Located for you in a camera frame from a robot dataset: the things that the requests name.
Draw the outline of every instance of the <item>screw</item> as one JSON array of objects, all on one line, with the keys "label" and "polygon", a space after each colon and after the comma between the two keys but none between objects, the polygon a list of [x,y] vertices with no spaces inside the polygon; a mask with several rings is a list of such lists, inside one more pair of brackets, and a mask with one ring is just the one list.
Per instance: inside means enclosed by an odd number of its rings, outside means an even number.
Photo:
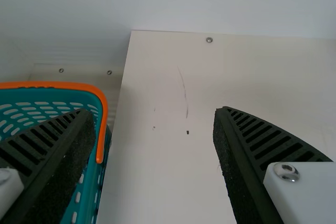
[{"label": "screw", "polygon": [[296,168],[287,163],[277,163],[273,166],[275,174],[286,181],[296,182],[300,179],[300,173]]}]

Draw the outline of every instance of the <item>basket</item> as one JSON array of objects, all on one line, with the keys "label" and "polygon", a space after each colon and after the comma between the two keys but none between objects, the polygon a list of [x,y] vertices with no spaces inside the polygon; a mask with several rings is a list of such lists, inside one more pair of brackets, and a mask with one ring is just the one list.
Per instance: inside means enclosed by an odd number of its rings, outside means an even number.
[{"label": "basket", "polygon": [[82,83],[0,83],[0,140],[81,108],[93,114],[96,144],[61,224],[96,221],[111,140],[111,133],[106,126],[108,111],[105,96],[96,87]]}]

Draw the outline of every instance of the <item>scratch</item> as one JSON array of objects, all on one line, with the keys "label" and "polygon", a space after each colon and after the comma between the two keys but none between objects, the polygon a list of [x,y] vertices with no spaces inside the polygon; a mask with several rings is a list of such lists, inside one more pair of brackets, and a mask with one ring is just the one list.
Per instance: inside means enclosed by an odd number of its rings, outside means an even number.
[{"label": "scratch", "polygon": [[188,118],[188,114],[189,114],[189,104],[188,104],[188,100],[187,100],[187,91],[185,89],[185,84],[184,84],[184,79],[183,79],[183,76],[182,76],[182,73],[180,71],[180,68],[177,67],[178,69],[178,72],[180,73],[180,76],[181,76],[181,79],[182,79],[182,84],[183,84],[183,89],[184,89],[184,100],[185,100],[185,104],[186,104],[186,112],[185,112],[185,118]]}]

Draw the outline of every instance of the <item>white table surface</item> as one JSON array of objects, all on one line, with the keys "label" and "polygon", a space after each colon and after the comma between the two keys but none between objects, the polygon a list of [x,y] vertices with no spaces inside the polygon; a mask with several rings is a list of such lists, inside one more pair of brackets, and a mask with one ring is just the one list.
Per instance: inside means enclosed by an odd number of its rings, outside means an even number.
[{"label": "white table surface", "polygon": [[98,224],[235,223],[216,108],[258,116],[336,160],[335,83],[334,40],[133,31]]}]

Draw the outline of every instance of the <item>orange basket rim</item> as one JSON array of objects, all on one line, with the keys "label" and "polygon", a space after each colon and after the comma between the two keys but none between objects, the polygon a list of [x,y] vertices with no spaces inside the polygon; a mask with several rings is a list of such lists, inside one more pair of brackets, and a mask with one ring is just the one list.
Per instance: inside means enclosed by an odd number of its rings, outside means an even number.
[{"label": "orange basket rim", "polygon": [[96,95],[102,105],[103,113],[98,134],[96,162],[101,164],[104,156],[104,142],[108,118],[108,103],[103,92],[97,87],[78,82],[65,82],[65,81],[14,81],[0,83],[0,89],[18,89],[18,88],[56,88],[56,89],[70,89],[87,91]]}]

